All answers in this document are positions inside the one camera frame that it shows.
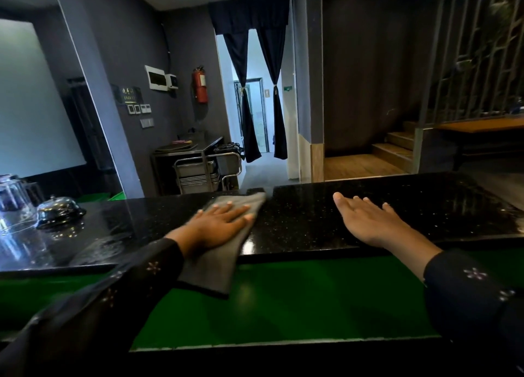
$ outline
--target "dark curtain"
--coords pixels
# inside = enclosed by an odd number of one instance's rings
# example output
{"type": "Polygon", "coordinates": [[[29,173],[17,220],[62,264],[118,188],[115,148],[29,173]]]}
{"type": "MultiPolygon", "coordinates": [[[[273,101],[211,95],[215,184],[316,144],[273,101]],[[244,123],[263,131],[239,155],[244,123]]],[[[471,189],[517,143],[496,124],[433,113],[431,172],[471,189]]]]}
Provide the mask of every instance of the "dark curtain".
{"type": "Polygon", "coordinates": [[[273,115],[275,118],[275,157],[279,159],[288,158],[288,145],[285,140],[284,118],[282,117],[282,106],[278,94],[278,76],[282,66],[284,55],[285,26],[274,29],[257,29],[258,40],[269,75],[273,81],[273,115]]]}
{"type": "Polygon", "coordinates": [[[209,14],[215,33],[224,35],[227,49],[242,85],[242,118],[244,119],[242,130],[244,132],[246,161],[252,162],[260,157],[253,120],[249,111],[249,102],[244,96],[246,94],[244,86],[246,84],[249,29],[256,29],[258,32],[260,46],[274,85],[275,157],[287,159],[284,118],[282,117],[282,107],[276,84],[284,53],[289,0],[229,0],[209,3],[209,14]]]}
{"type": "Polygon", "coordinates": [[[246,162],[251,163],[258,159],[260,151],[258,150],[257,137],[255,135],[255,126],[249,110],[249,102],[247,101],[247,93],[245,90],[246,76],[247,76],[247,42],[248,31],[239,34],[224,34],[227,51],[230,54],[231,62],[235,67],[237,76],[239,77],[242,90],[240,98],[242,99],[241,111],[242,114],[242,133],[244,134],[244,152],[246,155],[246,162]]]}

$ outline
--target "door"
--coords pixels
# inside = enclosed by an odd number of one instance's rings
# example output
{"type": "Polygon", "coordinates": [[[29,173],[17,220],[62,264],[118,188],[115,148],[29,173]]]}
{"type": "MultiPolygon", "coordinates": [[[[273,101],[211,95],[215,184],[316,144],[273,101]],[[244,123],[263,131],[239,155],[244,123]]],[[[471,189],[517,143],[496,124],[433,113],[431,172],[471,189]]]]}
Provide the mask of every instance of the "door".
{"type": "MultiPolygon", "coordinates": [[[[244,133],[242,132],[242,114],[240,111],[240,83],[238,81],[235,81],[235,94],[236,106],[239,112],[240,132],[242,133],[242,138],[244,138],[244,133]]],[[[269,152],[262,78],[248,79],[246,81],[246,94],[251,117],[253,119],[253,126],[255,127],[258,150],[261,153],[269,152]]]]}

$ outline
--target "sleeve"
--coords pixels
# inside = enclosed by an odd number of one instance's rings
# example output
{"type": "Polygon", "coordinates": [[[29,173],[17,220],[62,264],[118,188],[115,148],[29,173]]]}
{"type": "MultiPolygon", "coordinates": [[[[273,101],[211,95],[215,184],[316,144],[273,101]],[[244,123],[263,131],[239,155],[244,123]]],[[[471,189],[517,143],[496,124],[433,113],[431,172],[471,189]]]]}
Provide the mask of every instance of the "sleeve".
{"type": "Polygon", "coordinates": [[[164,238],[149,243],[107,278],[33,316],[0,352],[0,375],[107,371],[127,353],[173,287],[183,262],[176,242],[164,238]]]}
{"type": "Polygon", "coordinates": [[[431,323],[457,341],[502,342],[524,367],[524,298],[464,252],[437,254],[424,271],[424,299],[431,323]]]}

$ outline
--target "speckled countertop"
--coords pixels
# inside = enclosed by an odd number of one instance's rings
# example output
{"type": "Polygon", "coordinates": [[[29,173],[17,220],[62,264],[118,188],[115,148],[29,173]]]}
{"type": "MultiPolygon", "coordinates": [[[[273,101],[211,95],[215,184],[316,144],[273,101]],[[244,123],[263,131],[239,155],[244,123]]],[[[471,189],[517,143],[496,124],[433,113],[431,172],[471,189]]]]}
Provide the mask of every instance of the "speckled countertop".
{"type": "MultiPolygon", "coordinates": [[[[239,263],[383,254],[344,228],[332,200],[336,191],[368,196],[377,204],[387,201],[408,224],[442,247],[524,244],[523,211],[467,176],[433,173],[266,189],[268,200],[239,263]]],[[[183,224],[218,195],[84,203],[88,213],[83,220],[60,232],[30,228],[0,236],[0,276],[108,271],[126,254],[183,224]]]]}

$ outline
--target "fire extinguisher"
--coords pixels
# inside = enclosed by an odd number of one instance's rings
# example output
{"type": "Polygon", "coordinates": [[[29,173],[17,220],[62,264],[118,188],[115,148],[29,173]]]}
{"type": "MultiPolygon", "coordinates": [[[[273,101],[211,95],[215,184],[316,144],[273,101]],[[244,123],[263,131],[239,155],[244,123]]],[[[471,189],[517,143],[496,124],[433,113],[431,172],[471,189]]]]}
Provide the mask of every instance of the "fire extinguisher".
{"type": "Polygon", "coordinates": [[[193,70],[193,86],[195,98],[199,104],[207,104],[206,71],[204,65],[193,70]]]}

